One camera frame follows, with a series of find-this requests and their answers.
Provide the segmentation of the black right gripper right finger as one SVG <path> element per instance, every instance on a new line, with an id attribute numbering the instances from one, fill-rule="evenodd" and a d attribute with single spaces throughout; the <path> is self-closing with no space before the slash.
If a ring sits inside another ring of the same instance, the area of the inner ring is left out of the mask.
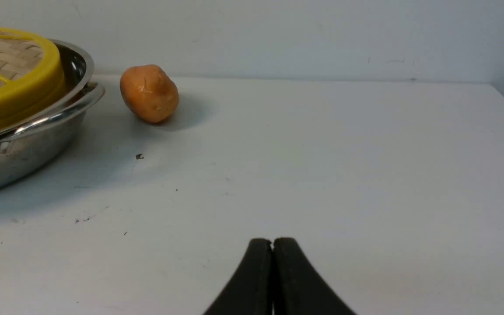
<path id="1" fill-rule="evenodd" d="M 316 271 L 296 239 L 276 239 L 273 253 L 276 315 L 355 314 Z"/>

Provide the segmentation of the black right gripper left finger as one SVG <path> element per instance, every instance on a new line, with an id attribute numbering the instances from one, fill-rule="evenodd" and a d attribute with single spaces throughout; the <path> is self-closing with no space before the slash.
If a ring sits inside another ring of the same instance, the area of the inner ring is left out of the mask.
<path id="1" fill-rule="evenodd" d="M 273 312 L 271 242 L 254 238 L 232 277 L 206 315 L 271 315 Z"/>

